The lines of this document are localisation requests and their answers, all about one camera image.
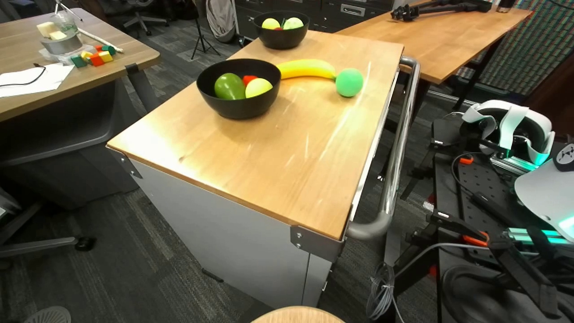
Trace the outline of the yellow lemon plush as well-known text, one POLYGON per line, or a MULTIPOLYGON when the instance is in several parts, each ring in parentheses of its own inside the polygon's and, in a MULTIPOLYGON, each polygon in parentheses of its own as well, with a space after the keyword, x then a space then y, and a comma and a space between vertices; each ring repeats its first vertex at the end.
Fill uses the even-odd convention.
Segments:
POLYGON ((253 80, 247 82, 245 85, 245 96, 251 98, 251 96, 258 96, 265 91, 269 91, 272 87, 272 84, 263 78, 263 76, 254 76, 253 80))

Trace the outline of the small red strawberry plush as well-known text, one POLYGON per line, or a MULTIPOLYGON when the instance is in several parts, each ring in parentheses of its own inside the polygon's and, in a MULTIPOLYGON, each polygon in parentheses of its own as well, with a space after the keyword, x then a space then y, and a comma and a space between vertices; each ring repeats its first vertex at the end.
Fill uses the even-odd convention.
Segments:
POLYGON ((253 78, 256 78, 256 75, 251 75, 251 73, 249 73, 249 75, 244 75, 244 76, 242 76, 242 82, 247 85, 253 78))

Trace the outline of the dark green pear plush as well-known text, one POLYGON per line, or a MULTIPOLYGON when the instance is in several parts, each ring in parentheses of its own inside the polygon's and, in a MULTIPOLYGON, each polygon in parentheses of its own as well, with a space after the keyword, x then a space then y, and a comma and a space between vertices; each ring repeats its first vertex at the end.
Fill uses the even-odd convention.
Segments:
POLYGON ((215 94, 224 100, 242 100, 245 96, 245 85, 236 73, 226 71, 215 78, 215 94))

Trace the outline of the small yellow round plush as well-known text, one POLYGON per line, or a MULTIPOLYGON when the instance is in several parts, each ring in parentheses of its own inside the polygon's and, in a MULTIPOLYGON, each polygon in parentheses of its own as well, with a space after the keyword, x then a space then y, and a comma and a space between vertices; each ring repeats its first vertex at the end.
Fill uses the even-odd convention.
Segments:
POLYGON ((280 24, 280 21, 276 17, 265 17, 262 21, 262 28, 276 30, 276 28, 281 28, 281 24, 280 24))

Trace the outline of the pale green round plush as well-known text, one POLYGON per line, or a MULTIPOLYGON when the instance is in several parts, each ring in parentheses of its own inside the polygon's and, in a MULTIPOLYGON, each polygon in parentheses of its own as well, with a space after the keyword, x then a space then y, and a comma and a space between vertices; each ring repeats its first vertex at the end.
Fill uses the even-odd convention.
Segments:
POLYGON ((305 22, 301 17, 292 15, 292 17, 287 17, 281 26, 283 30, 292 30, 292 28, 301 28, 303 24, 305 22))

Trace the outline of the yellow banana plush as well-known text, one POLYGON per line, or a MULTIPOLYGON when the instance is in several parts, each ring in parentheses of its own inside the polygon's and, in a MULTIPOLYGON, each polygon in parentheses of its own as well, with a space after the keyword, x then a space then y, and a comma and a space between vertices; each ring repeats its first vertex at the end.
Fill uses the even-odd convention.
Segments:
POLYGON ((278 62, 278 69, 283 78, 292 76, 323 76, 333 78, 335 67, 323 58, 292 58, 278 62))

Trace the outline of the bright green ball plush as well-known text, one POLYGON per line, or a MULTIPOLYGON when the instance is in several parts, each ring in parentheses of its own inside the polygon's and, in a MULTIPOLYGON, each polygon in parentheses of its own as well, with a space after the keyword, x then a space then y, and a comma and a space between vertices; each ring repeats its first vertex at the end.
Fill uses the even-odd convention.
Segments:
POLYGON ((341 96, 355 96, 362 89, 362 73, 355 67, 341 69, 335 76, 335 89, 341 96))

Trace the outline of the metal tool cart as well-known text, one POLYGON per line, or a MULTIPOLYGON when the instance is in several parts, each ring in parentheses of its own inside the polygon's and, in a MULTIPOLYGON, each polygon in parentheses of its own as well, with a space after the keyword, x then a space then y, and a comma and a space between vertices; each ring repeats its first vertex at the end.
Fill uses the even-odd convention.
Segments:
POLYGON ((409 110, 400 114, 376 214, 353 214, 407 62, 362 64, 364 87, 353 98, 339 96, 330 80, 280 80, 263 96, 263 114, 229 119, 204 100, 215 78, 276 67, 222 60, 107 146, 127 157, 202 270, 274 306, 314 304, 344 240, 376 238, 391 223, 409 110))

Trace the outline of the near black bowl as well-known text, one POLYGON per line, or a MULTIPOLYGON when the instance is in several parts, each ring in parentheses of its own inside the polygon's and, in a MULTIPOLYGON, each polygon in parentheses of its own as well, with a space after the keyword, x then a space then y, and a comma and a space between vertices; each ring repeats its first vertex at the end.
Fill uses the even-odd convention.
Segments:
POLYGON ((204 67, 199 73, 197 87, 202 98, 208 101, 211 109, 215 109, 220 116, 231 119, 254 118, 263 114, 271 103, 274 101, 280 89, 280 69, 267 60, 260 58, 229 58, 215 62, 204 67), (213 84, 215 78, 226 71, 236 73, 240 78, 244 75, 256 75, 267 78, 272 87, 258 96, 244 96, 242 100, 224 100, 215 94, 213 84))

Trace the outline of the black bowl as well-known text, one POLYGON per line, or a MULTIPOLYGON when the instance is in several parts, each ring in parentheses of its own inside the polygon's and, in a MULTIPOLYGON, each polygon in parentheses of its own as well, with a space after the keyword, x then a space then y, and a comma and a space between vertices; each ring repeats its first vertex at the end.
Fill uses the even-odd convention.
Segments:
POLYGON ((260 40, 267 48, 287 49, 287 48, 296 48, 303 40, 306 28, 308 28, 308 19, 301 14, 272 12, 272 14, 260 14, 254 19, 254 26, 256 26, 260 40), (292 30, 283 30, 283 26, 276 28, 276 30, 262 28, 262 21, 265 17, 276 17, 280 21, 280 24, 283 24, 283 21, 292 15, 301 17, 305 24, 301 28, 292 28, 292 30))
POLYGON ((199 73, 197 87, 202 98, 208 101, 211 109, 215 109, 220 116, 231 119, 254 118, 263 114, 271 103, 274 101, 280 89, 280 69, 267 60, 260 58, 229 58, 215 62, 204 67, 199 73), (240 78, 244 75, 256 75, 267 78, 272 87, 258 96, 244 96, 242 100, 224 100, 215 94, 213 84, 215 78, 226 71, 236 73, 240 78))

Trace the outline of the far black bowl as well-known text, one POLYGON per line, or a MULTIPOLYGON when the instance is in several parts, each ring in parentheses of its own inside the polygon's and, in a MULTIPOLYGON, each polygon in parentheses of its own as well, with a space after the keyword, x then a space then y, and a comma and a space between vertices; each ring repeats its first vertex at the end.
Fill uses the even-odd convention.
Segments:
POLYGON ((308 28, 308 19, 301 14, 272 12, 272 14, 260 14, 254 19, 254 26, 256 26, 260 40, 267 48, 287 49, 287 48, 296 48, 303 40, 306 28, 308 28), (276 28, 276 30, 262 28, 262 21, 265 17, 276 17, 280 21, 280 24, 283 24, 283 21, 292 15, 301 17, 305 24, 301 28, 292 28, 292 30, 283 30, 283 26, 276 28))

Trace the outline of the round wooden stool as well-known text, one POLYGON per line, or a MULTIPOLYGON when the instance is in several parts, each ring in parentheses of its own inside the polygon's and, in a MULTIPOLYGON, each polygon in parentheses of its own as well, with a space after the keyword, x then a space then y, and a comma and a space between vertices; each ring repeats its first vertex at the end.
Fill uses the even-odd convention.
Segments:
POLYGON ((281 306, 254 317, 251 323, 344 323, 341 317, 315 306, 281 306))

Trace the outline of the white vr headset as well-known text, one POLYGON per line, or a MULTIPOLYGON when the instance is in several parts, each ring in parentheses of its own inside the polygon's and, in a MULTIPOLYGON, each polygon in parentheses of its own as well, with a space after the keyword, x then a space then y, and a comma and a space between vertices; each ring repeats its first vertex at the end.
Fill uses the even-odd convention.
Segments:
POLYGON ((497 166, 516 173, 543 164, 554 145, 552 121, 515 101, 491 98, 471 103, 462 121, 479 127, 480 148, 497 166))

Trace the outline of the clear plastic cup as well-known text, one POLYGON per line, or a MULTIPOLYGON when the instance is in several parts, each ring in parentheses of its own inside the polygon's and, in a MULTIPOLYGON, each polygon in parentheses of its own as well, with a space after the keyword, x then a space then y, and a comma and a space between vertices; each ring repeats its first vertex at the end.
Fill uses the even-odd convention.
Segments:
POLYGON ((66 53, 82 46, 75 17, 66 10, 57 10, 39 22, 37 31, 41 33, 41 44, 50 53, 66 53))

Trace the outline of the white papers on table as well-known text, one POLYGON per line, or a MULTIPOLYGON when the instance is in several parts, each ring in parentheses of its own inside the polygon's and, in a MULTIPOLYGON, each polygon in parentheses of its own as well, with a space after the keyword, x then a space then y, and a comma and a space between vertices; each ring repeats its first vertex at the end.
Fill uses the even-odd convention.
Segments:
POLYGON ((57 89, 71 69, 71 64, 52 62, 19 71, 0 73, 0 96, 18 96, 57 89))

